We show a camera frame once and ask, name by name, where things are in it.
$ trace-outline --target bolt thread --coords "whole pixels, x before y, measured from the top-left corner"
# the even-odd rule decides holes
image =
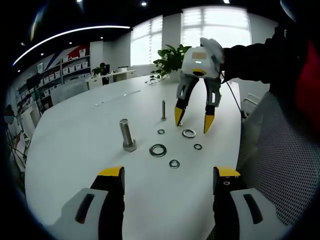
[[[166,101],[162,101],[162,119],[166,118]]]
[[[122,119],[120,121],[120,129],[123,136],[123,142],[126,146],[132,146],[134,144],[134,140],[132,139],[130,129],[129,129],[129,121],[128,119]]]

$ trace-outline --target black sleeve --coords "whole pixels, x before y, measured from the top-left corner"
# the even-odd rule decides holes
[[[283,51],[280,46],[283,34],[278,26],[273,37],[268,38],[264,44],[224,48],[221,70],[224,71],[225,80],[240,78],[271,84],[277,73],[281,72]]]

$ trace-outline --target ceiling light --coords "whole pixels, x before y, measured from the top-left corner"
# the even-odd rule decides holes
[[[105,25],[105,26],[88,26],[88,27],[73,29],[73,30],[70,30],[70,31],[65,31],[65,32],[59,33],[57,35],[51,36],[51,37],[49,37],[49,38],[37,43],[33,47],[29,48],[20,57],[18,57],[17,60],[15,60],[15,62],[12,64],[12,66],[14,66],[20,59],[22,59],[25,55],[30,53],[36,47],[39,47],[41,44],[44,44],[44,43],[46,43],[46,42],[48,42],[48,41],[50,41],[50,40],[52,40],[54,38],[60,37],[60,36],[65,35],[65,34],[70,34],[70,33],[74,33],[74,32],[77,32],[77,31],[83,31],[83,30],[89,30],[89,29],[129,29],[129,28],[130,28],[129,26]]]

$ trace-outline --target window blinds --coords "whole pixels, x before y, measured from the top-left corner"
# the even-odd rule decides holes
[[[131,34],[131,66],[149,65],[159,58],[162,48],[163,16],[158,16],[133,28]]]
[[[217,40],[223,48],[250,45],[248,13],[232,6],[205,6],[183,10],[182,44],[200,46],[200,38]]]

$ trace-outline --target spring washer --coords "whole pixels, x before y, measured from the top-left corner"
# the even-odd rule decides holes
[[[192,129],[185,129],[182,131],[182,136],[187,139],[193,139],[196,136],[196,132]]]
[[[155,148],[161,148],[163,151],[160,153],[155,153],[154,149]],[[165,147],[165,145],[162,144],[155,144],[153,146],[150,147],[149,152],[151,153],[152,156],[159,158],[159,157],[163,157],[164,155],[166,155],[167,153],[167,148]]]
[[[158,134],[160,134],[160,135],[165,134],[165,130],[164,129],[159,129],[158,130]]]
[[[193,147],[197,150],[201,150],[202,149],[202,145],[200,143],[196,143],[195,145],[193,145]]]
[[[180,162],[178,161],[178,160],[171,160],[170,162],[169,162],[169,166],[170,166],[170,168],[172,168],[172,169],[177,169],[178,167],[180,167]]]

